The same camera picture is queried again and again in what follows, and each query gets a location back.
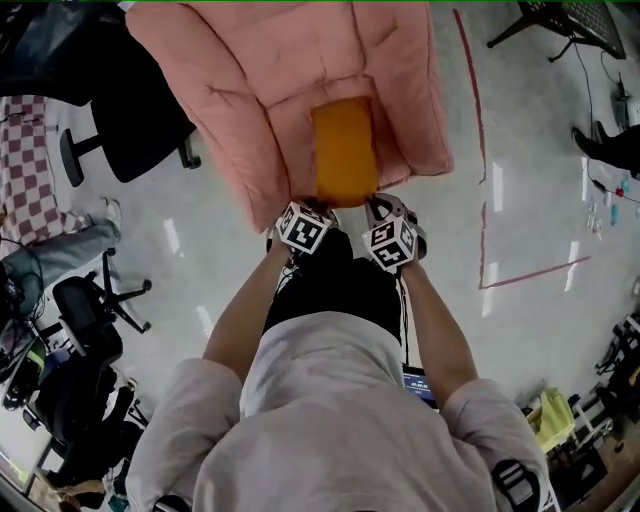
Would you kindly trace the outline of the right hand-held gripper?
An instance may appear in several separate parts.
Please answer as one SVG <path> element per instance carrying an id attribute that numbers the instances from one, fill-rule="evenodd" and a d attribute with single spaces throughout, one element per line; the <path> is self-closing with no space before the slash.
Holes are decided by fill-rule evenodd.
<path id="1" fill-rule="evenodd" d="M 427 236 L 415 213 L 396 196 L 375 194 L 365 203 L 368 231 L 362 235 L 371 259 L 396 273 L 403 265 L 426 256 Z"/>

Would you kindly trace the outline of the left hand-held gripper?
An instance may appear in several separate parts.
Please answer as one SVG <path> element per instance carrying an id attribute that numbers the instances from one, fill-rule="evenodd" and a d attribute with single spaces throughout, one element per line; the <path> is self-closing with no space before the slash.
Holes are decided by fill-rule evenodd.
<path id="1" fill-rule="evenodd" d="M 317 199 L 291 201 L 267 230 L 266 252 L 277 237 L 291 253 L 313 254 L 327 232 L 339 226 L 338 216 L 328 204 Z"/>

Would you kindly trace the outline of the orange cushion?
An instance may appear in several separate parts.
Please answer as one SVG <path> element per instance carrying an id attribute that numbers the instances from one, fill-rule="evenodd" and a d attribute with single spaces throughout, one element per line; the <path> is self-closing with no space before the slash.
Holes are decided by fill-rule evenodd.
<path id="1" fill-rule="evenodd" d="M 365 204 L 379 186 L 369 99 L 338 100 L 313 109 L 311 116 L 316 198 L 332 208 Z"/>

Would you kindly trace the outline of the person's left forearm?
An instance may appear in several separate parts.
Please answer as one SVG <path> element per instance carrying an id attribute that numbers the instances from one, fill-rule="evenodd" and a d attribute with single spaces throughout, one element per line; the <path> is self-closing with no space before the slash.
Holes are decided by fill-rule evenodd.
<path id="1" fill-rule="evenodd" d="M 290 259 L 289 248 L 273 241 L 270 251 L 222 312 L 202 358 L 230 369 L 246 381 L 256 356 L 281 271 Z"/>

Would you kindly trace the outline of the person's right forearm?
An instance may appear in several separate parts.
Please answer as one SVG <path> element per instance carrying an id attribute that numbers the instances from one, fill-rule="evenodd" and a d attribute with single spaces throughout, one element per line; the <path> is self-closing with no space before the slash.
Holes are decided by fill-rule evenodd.
<path id="1" fill-rule="evenodd" d="M 469 344 L 418 261 L 405 264 L 406 285 L 425 378 L 440 411 L 465 384 L 478 379 Z"/>

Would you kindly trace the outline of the person's black trousers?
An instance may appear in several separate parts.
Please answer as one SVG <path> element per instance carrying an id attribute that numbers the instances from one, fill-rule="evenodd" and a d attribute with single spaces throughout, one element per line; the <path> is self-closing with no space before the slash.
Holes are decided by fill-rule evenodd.
<path id="1" fill-rule="evenodd" d="M 305 254 L 269 308 L 266 330 L 286 320 L 339 312 L 372 322 L 401 338 L 397 280 L 373 261 L 353 255 L 348 235 L 328 230 L 318 249 Z"/>

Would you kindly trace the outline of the black device blue screen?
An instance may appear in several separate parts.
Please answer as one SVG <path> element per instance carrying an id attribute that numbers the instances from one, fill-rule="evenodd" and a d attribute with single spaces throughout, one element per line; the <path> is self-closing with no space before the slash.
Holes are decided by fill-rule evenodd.
<path id="1" fill-rule="evenodd" d="M 403 364 L 402 371 L 404 387 L 429 407 L 438 410 L 431 387 L 426 381 L 424 369 Z"/>

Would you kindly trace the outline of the person's grey shirt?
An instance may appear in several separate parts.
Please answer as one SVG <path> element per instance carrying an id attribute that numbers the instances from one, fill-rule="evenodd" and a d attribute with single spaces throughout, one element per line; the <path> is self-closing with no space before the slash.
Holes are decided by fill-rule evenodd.
<path id="1" fill-rule="evenodd" d="M 434 410 L 402 385 L 398 341 L 337 312 L 270 328 L 246 381 L 179 363 L 129 469 L 133 512 L 515 512 L 548 488 L 524 415 L 486 379 Z"/>

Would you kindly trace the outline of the black office chair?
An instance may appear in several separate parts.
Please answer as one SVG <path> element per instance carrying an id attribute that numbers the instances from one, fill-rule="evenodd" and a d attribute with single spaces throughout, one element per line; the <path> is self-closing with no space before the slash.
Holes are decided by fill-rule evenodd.
<path id="1" fill-rule="evenodd" d="M 68 277 L 52 290 L 60 323 L 76 351 L 82 357 L 105 365 L 113 364 L 123 354 L 123 341 L 114 326 L 117 317 L 139 334 L 151 329 L 149 322 L 136 322 L 122 303 L 148 293 L 152 289 L 152 281 L 145 279 L 139 289 L 116 293 L 110 270 L 111 258 L 115 254 L 114 247 L 102 253 L 102 286 L 96 283 L 97 273 L 91 271 L 85 276 Z"/>
<path id="2" fill-rule="evenodd" d="M 84 180 L 80 159 L 100 148 L 128 183 L 172 152 L 186 169 L 194 124 L 150 53 L 131 35 L 118 2 L 0 0 L 0 97 L 37 95 L 90 106 L 95 135 L 64 129 L 59 145 L 68 180 Z"/>

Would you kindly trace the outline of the yellow-green cloth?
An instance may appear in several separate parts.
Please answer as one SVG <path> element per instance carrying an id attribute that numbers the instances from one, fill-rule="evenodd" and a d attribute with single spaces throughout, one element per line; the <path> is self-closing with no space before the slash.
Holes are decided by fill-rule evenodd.
<path id="1" fill-rule="evenodd" d="M 557 388 L 541 392 L 537 406 L 527 415 L 527 421 L 545 454 L 567 441 L 575 429 L 568 399 Z"/>

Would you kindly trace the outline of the black metal mesh table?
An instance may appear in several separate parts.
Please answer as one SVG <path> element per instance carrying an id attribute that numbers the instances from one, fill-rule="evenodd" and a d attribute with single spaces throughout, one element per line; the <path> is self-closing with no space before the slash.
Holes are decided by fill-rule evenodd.
<path id="1" fill-rule="evenodd" d="M 605 2 L 588 0 L 522 0 L 517 5 L 521 17 L 493 40 L 489 49 L 534 26 L 540 26 L 567 39 L 567 44 L 548 62 L 559 60 L 572 45 L 599 48 L 616 60 L 627 55 L 619 31 Z"/>

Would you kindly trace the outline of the pink checkered tablecloth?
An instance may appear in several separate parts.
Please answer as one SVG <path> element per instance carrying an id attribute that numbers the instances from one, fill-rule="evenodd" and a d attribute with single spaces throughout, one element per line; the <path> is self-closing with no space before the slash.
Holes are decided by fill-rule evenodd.
<path id="1" fill-rule="evenodd" d="M 87 226 L 57 204 L 46 133 L 43 97 L 0 98 L 0 257 Z"/>

